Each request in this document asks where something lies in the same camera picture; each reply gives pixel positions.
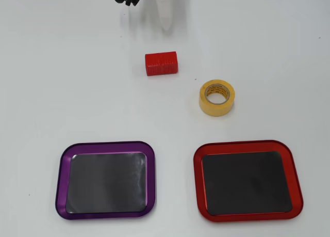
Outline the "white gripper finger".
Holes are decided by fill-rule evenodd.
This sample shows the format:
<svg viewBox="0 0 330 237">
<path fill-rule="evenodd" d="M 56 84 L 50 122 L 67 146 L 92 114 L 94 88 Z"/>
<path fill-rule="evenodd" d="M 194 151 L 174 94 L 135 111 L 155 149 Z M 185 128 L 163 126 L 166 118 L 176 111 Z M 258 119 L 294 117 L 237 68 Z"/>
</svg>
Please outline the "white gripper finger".
<svg viewBox="0 0 330 237">
<path fill-rule="evenodd" d="M 161 27 L 168 31 L 173 22 L 173 0 L 156 0 L 156 5 Z"/>
</svg>

